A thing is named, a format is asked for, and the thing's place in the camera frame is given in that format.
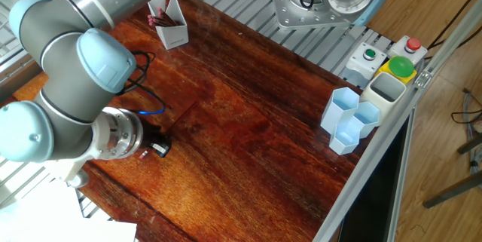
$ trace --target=red button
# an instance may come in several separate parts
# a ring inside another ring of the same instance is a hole
[[[416,51],[422,47],[420,41],[416,38],[410,38],[407,40],[407,48],[411,49],[412,51]]]

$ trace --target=blue cable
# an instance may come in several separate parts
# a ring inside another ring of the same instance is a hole
[[[157,99],[157,96],[148,92],[149,95],[153,96],[154,98]],[[148,111],[137,111],[137,114],[140,114],[140,115],[157,115],[157,114],[160,114],[162,112],[164,112],[166,110],[166,105],[164,104],[164,102],[162,100],[159,100],[160,103],[162,103],[163,105],[163,108],[161,110],[157,110],[157,111],[154,111],[154,112],[148,112]]]

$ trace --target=light blue hexagon cup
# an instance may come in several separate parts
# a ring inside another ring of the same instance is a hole
[[[348,87],[333,90],[322,115],[322,128],[334,134],[338,124],[350,121],[356,113],[358,100],[359,95]]]
[[[339,155],[346,155],[356,148],[360,141],[360,130],[351,122],[339,124],[330,137],[330,149]]]
[[[367,137],[380,121],[380,110],[370,102],[359,103],[350,123],[360,130],[360,138]]]

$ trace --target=green button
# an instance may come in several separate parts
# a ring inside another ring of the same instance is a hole
[[[377,55],[377,53],[375,53],[375,51],[370,50],[370,49],[366,50],[365,54],[368,55],[369,57],[375,57]]]
[[[393,57],[389,61],[389,68],[394,75],[402,78],[412,75],[415,71],[412,62],[406,57]]]

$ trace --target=wooden table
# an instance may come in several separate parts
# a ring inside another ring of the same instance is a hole
[[[136,222],[142,241],[311,241],[370,139],[338,156],[319,122],[334,89],[360,90],[200,0],[179,2],[189,44],[166,51],[147,8],[111,32],[156,53],[145,85],[167,110],[147,119],[172,137],[171,152],[88,162],[81,191]],[[14,99],[32,100],[46,80]],[[141,90],[110,106],[159,107]]]

